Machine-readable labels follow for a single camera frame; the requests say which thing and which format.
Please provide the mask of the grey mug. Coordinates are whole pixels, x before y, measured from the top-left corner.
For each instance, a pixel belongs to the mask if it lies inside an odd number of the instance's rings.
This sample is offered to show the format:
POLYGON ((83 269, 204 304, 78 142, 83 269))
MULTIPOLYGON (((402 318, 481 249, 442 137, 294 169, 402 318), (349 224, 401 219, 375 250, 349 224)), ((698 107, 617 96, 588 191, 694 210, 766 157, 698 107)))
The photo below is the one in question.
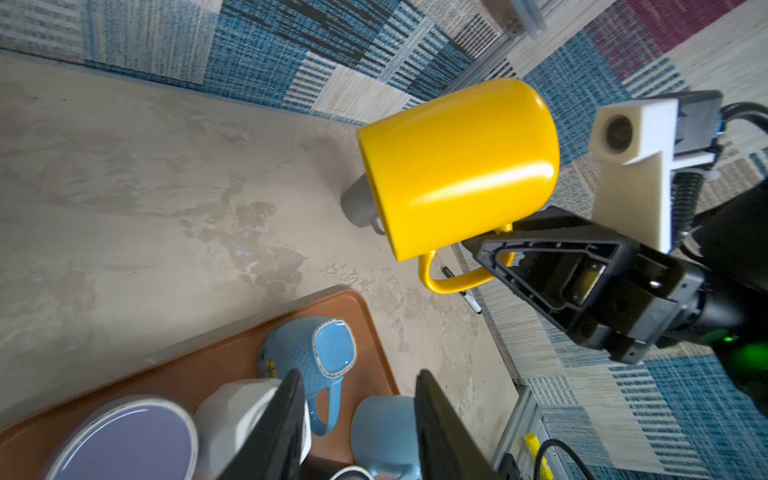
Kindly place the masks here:
POLYGON ((340 200, 344 215, 353 225, 358 228, 371 227, 378 235, 386 235, 378 223, 378 209, 366 174, 345 190, 340 200))

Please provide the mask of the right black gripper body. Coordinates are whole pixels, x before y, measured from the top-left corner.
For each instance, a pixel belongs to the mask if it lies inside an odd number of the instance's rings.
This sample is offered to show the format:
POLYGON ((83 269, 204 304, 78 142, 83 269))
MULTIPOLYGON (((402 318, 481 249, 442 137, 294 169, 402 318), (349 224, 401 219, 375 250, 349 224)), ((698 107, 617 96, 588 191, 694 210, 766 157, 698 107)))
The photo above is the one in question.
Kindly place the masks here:
POLYGON ((606 351, 614 362, 634 365, 698 308, 704 283, 705 271, 699 266, 641 247, 613 265, 590 293, 575 327, 575 342, 606 351))

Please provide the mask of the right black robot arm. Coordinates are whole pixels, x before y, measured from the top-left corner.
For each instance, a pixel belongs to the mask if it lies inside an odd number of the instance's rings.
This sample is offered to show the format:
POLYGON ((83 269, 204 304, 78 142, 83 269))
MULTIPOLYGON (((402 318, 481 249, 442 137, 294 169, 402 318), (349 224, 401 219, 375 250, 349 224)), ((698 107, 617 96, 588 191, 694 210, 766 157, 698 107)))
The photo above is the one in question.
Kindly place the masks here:
POLYGON ((575 344, 635 364, 652 348, 711 348, 735 387, 767 408, 767 186, 698 210, 730 122, 767 126, 754 102, 718 91, 603 106, 590 218, 550 206, 510 233, 465 242, 575 344))

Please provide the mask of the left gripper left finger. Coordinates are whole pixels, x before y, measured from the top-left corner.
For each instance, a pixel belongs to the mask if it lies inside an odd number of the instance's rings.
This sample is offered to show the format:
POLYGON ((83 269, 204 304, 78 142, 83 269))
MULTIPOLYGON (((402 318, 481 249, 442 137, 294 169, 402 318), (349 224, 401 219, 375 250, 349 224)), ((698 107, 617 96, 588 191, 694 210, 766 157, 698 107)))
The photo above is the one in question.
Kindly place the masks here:
POLYGON ((304 385, 292 369, 220 479, 299 479, 304 428, 304 385))

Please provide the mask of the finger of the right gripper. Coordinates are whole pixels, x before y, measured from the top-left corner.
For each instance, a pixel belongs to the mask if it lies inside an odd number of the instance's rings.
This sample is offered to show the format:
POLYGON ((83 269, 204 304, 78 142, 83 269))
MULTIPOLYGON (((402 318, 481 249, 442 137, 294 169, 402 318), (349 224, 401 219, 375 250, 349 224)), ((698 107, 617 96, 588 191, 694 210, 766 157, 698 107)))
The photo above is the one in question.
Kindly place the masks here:
POLYGON ((611 278, 628 264, 630 240, 550 206, 508 233, 462 242, 474 260, 569 336, 608 336, 595 307, 611 278))

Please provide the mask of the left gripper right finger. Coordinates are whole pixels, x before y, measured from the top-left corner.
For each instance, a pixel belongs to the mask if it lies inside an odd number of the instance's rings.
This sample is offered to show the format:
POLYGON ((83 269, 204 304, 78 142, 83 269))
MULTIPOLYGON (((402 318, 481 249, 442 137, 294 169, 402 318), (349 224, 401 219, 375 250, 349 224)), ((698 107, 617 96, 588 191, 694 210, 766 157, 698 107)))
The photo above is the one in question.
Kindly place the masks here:
POLYGON ((427 369, 417 376, 414 408, 423 479, 502 479, 427 369))

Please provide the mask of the yellow mug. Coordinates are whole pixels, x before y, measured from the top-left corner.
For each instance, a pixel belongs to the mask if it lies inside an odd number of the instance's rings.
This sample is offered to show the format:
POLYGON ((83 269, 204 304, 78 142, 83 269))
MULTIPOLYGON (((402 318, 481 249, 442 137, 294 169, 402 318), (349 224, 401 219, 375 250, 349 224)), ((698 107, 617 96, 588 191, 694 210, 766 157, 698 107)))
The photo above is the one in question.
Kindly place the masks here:
POLYGON ((423 285, 454 294, 492 279, 477 269, 434 279, 439 249, 508 233, 551 197, 559 174, 550 111, 526 83, 487 81, 359 129, 363 165, 397 261, 418 261, 423 285))

